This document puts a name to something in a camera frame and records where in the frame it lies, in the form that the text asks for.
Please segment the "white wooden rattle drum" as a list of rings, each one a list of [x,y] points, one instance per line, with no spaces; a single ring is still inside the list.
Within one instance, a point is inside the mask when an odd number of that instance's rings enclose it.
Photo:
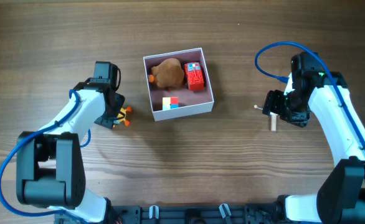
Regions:
[[[277,114],[270,112],[269,117],[270,117],[270,130],[272,132],[276,132],[277,131]]]

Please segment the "orange blue duck toy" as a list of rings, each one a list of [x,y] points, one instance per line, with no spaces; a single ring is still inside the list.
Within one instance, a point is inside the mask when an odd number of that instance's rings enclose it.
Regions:
[[[118,116],[113,121],[114,125],[124,123],[125,126],[130,125],[130,121],[127,120],[126,116],[128,113],[132,112],[132,108],[130,106],[127,106],[126,108],[121,108]]]

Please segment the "colourful puzzle cube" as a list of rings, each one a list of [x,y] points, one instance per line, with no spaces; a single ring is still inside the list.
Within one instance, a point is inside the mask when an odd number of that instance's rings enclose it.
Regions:
[[[171,110],[179,108],[179,99],[178,97],[163,97],[162,99],[162,110]]]

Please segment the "brown plush bear toy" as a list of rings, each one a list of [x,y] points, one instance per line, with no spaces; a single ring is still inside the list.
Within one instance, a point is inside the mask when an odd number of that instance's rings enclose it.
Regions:
[[[151,68],[148,81],[160,89],[177,89],[183,86],[184,76],[180,61],[176,58],[168,58]]]

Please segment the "white box pink interior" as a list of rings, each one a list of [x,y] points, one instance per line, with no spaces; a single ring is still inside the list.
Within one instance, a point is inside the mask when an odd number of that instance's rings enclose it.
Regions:
[[[212,111],[214,96],[201,48],[149,55],[143,61],[155,121]]]

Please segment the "red toy car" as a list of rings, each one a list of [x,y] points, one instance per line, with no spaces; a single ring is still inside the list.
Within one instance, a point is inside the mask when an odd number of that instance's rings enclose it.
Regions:
[[[199,62],[184,65],[186,86],[189,91],[201,91],[205,87],[204,75]]]

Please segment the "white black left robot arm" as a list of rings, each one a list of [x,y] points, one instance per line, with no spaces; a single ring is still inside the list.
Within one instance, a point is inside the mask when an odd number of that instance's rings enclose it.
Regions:
[[[96,62],[93,77],[78,83],[62,111],[38,132],[18,137],[16,196],[24,205],[71,214],[85,223],[121,223],[109,199],[86,188],[80,142],[92,124],[112,129],[124,96],[120,69]]]

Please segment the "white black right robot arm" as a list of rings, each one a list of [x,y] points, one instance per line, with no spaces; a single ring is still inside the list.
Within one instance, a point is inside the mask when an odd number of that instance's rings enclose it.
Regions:
[[[263,114],[304,128],[318,119],[334,160],[334,169],[317,193],[281,195],[271,217],[275,223],[365,223],[365,128],[339,72],[326,73],[315,54],[291,59],[285,90],[270,91]]]

